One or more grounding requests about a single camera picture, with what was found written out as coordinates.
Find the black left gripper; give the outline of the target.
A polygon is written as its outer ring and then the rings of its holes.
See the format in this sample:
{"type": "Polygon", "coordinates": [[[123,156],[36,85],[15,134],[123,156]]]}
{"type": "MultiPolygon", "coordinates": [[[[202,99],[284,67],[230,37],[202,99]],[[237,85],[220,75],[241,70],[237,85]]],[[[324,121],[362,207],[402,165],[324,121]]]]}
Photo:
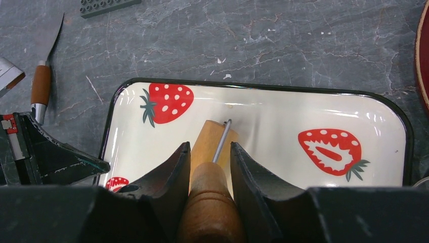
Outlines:
{"type": "Polygon", "coordinates": [[[53,138],[30,113],[1,115],[1,186],[68,185],[109,171],[109,163],[53,138]]]}

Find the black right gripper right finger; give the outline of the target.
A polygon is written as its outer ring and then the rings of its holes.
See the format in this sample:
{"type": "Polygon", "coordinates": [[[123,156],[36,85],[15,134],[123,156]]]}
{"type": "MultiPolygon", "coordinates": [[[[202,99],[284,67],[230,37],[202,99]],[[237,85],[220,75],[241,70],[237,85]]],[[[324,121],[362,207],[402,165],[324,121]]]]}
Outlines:
{"type": "Polygon", "coordinates": [[[231,144],[234,200],[249,242],[428,242],[428,191],[300,189],[231,144]]]}

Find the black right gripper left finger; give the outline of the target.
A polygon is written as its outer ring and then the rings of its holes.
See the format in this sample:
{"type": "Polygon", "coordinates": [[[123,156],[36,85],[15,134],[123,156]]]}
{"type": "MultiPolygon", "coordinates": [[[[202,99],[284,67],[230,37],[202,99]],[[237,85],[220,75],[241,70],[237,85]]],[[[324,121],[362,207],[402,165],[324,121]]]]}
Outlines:
{"type": "Polygon", "coordinates": [[[94,186],[4,186],[1,242],[173,242],[190,176],[190,144],[111,192],[94,186]]]}

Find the wooden dough roller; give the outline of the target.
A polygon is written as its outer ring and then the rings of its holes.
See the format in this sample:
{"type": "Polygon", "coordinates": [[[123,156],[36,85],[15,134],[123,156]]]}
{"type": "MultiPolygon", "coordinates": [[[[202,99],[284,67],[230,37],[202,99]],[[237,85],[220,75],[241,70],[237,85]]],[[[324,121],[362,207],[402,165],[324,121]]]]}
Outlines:
{"type": "Polygon", "coordinates": [[[246,242],[236,204],[229,192],[224,167],[231,119],[207,120],[191,151],[189,196],[178,226],[177,242],[246,242]]]}

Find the strawberry print enamel tray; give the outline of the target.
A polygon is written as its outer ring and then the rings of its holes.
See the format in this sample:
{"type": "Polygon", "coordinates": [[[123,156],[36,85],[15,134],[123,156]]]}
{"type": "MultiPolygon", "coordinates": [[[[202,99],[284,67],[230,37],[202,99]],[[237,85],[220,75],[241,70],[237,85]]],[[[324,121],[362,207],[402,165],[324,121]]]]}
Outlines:
{"type": "Polygon", "coordinates": [[[413,131],[405,113],[371,92],[132,78],[110,102],[95,185],[118,191],[191,146],[206,121],[286,182],[311,186],[411,185],[413,131]]]}

